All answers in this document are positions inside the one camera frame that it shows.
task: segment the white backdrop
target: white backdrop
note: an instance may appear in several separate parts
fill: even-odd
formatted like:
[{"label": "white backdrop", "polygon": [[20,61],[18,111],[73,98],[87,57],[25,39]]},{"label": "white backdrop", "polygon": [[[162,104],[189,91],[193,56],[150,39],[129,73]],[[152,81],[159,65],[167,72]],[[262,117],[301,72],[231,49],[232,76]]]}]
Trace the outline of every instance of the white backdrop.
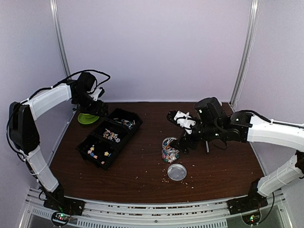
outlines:
[{"label": "white backdrop", "polygon": [[105,101],[231,99],[250,0],[62,0],[71,73],[112,76]]},{"label": "white backdrop", "polygon": [[[304,2],[261,0],[256,38],[237,110],[252,109],[275,120],[304,123]],[[267,173],[295,153],[290,148],[255,143]],[[303,228],[304,180],[283,188],[295,221]]]}]

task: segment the wooden table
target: wooden table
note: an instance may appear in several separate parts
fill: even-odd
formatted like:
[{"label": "wooden table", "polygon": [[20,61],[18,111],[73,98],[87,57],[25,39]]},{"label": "wooden table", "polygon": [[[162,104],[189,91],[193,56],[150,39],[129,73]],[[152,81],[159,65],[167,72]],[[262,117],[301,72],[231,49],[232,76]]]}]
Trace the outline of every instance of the wooden table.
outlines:
[{"label": "wooden table", "polygon": [[[83,126],[75,115],[51,164],[65,194],[91,200],[129,203],[173,203],[212,200],[247,194],[250,183],[263,173],[248,143],[228,142],[219,150],[210,143],[210,153],[201,142],[177,163],[187,169],[183,181],[172,181],[169,164],[161,158],[162,141],[179,137],[182,129],[166,119],[170,110],[190,111],[194,103],[111,103],[109,112],[120,107],[136,112],[143,120],[138,132],[108,170],[84,161],[75,147],[100,123]],[[223,104],[229,114],[231,109]]]}]

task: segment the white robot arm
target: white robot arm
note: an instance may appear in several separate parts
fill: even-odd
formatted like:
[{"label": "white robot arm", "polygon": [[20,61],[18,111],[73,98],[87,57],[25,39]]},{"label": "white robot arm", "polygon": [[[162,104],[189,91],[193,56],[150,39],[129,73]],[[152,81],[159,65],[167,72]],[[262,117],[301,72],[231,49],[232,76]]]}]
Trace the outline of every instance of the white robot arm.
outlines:
[{"label": "white robot arm", "polygon": [[7,137],[9,144],[12,140],[17,150],[11,144],[10,146],[22,157],[31,175],[40,183],[46,195],[44,206],[67,214],[73,211],[74,214],[81,215],[84,202],[64,197],[63,187],[54,177],[42,156],[35,121],[48,110],[70,99],[82,113],[106,116],[108,114],[107,104],[98,100],[104,93],[104,89],[99,87],[101,83],[97,84],[96,78],[89,71],[110,78],[109,75],[95,70],[76,72],[73,75],[81,73],[77,80],[64,79],[54,86],[42,88],[20,103],[13,102],[9,108]]},{"label": "white robot arm", "polygon": [[256,209],[259,204],[266,206],[267,196],[293,180],[304,177],[304,124],[269,120],[251,110],[228,116],[215,97],[199,101],[194,108],[199,118],[181,111],[170,111],[167,115],[170,122],[184,129],[182,137],[171,143],[171,146],[185,154],[189,153],[188,148],[196,149],[199,141],[209,142],[214,139],[221,139],[224,143],[272,143],[296,150],[295,155],[284,165],[252,182],[247,197],[228,201],[231,214],[244,212],[243,208]]}]

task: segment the glass jar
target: glass jar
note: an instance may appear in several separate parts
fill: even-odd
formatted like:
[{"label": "glass jar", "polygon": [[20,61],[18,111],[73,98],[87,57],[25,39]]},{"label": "glass jar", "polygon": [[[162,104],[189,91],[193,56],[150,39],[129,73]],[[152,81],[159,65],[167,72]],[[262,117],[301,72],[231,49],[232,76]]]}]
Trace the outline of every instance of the glass jar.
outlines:
[{"label": "glass jar", "polygon": [[166,163],[173,163],[180,157],[180,151],[170,146],[170,143],[174,140],[177,140],[177,138],[168,137],[162,141],[161,157]]}]

